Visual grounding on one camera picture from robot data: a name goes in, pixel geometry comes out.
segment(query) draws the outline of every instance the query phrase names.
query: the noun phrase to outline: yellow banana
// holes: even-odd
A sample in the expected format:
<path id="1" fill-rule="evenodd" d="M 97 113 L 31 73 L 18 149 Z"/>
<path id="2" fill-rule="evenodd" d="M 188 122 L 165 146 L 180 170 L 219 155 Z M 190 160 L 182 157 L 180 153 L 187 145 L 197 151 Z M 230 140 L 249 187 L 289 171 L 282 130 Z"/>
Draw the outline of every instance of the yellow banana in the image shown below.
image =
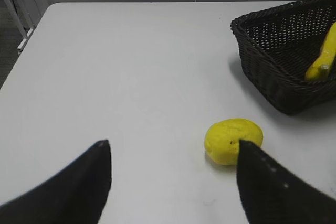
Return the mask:
<path id="1" fill-rule="evenodd" d="M 306 81 L 327 79 L 336 56 L 336 22 L 332 24 L 321 48 L 320 56 L 308 68 Z"/>

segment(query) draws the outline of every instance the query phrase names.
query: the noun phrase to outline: basket rim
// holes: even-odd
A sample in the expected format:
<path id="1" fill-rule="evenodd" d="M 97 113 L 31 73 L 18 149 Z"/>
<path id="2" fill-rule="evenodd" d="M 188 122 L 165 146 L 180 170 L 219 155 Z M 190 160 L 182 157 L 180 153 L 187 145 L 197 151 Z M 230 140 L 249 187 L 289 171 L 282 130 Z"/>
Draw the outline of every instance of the basket rim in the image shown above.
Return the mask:
<path id="1" fill-rule="evenodd" d="M 237 37 L 238 34 L 242 34 L 244 35 L 247 39 L 247 41 L 253 46 L 255 47 L 258 52 L 262 55 L 262 57 L 267 60 L 273 67 L 275 67 L 279 72 L 277 74 L 281 74 L 286 76 L 286 81 L 290 81 L 290 83 L 295 83 L 301 86 L 319 86 L 321 84 L 326 84 L 332 81 L 336 80 L 336 76 L 331 78 L 331 79 L 327 79 L 327 80 L 323 80 L 323 81 L 305 81 L 305 80 L 301 80 L 293 75 L 291 75 L 290 73 L 288 73 L 288 71 L 286 71 L 282 66 L 279 66 L 278 64 L 275 63 L 275 61 L 272 59 L 272 57 L 270 57 L 245 31 L 245 29 L 242 27 L 242 23 L 249 21 L 249 20 L 254 20 L 256 18 L 264 18 L 264 17 L 268 17 L 268 16 L 272 16 L 272 15 L 277 15 L 279 12 L 285 11 L 285 10 L 291 10 L 291 9 L 295 9 L 297 7 L 301 7 L 301 6 L 307 6 L 307 5 L 311 5 L 314 3 L 318 3 L 320 1 L 323 0 L 297 0 L 297 1 L 293 1 L 287 4 L 283 4 L 283 5 L 279 5 L 279 6 L 275 6 L 275 7 L 271 7 L 268 9 L 263 9 L 257 12 L 251 12 L 248 14 L 244 14 L 241 15 L 240 17 L 235 18 L 234 20 L 232 20 L 231 22 L 231 30 L 233 31 L 234 35 Z"/>

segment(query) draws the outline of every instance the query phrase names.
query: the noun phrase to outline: wicker basket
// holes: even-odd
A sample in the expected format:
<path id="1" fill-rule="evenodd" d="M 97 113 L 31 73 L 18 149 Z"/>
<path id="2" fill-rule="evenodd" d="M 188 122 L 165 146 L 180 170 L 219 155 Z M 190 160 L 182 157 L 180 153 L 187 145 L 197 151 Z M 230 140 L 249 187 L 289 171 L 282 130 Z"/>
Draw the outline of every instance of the wicker basket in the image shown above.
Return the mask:
<path id="1" fill-rule="evenodd" d="M 244 74 L 279 111 L 293 115 L 336 98 L 336 67 L 326 81 L 306 82 L 336 21 L 336 0 L 301 0 L 236 18 Z"/>

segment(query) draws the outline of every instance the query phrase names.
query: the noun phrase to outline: table surface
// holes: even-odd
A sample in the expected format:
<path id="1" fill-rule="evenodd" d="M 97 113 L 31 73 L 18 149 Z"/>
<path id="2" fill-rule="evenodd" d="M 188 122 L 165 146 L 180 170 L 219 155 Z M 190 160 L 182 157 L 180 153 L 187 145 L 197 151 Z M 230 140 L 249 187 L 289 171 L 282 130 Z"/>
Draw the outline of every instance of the table surface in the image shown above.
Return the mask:
<path id="1" fill-rule="evenodd" d="M 49 7 L 0 90 L 0 204 L 97 140 L 112 146 L 110 223 L 247 223 L 234 166 L 207 129 L 253 120 L 263 149 L 336 196 L 336 109 L 288 117 L 244 76 L 235 17 L 283 2 L 63 3 Z"/>

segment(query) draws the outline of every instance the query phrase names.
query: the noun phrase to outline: dark brown basket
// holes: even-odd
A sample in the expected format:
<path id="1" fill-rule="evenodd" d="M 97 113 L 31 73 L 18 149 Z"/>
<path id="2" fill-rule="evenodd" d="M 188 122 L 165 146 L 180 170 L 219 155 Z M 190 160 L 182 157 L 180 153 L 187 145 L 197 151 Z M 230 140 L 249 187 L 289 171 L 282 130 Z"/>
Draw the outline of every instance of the dark brown basket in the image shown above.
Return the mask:
<path id="1" fill-rule="evenodd" d="M 326 81 L 306 82 L 336 21 L 336 0 L 301 0 L 236 18 L 244 74 L 279 111 L 292 115 L 336 97 L 336 67 Z"/>

